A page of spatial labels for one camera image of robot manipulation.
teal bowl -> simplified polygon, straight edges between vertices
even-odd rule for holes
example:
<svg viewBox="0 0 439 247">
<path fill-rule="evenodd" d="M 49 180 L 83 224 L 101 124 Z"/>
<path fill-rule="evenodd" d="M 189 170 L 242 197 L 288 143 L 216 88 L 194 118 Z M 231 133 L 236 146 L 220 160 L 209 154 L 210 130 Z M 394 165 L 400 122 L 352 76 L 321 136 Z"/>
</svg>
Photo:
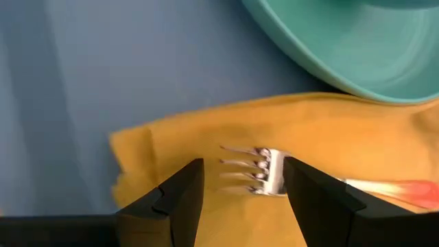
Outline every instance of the teal bowl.
<svg viewBox="0 0 439 247">
<path fill-rule="evenodd" d="M 243 0 L 293 60 L 339 89 L 382 102 L 439 96 L 439 8 L 360 0 Z"/>
</svg>

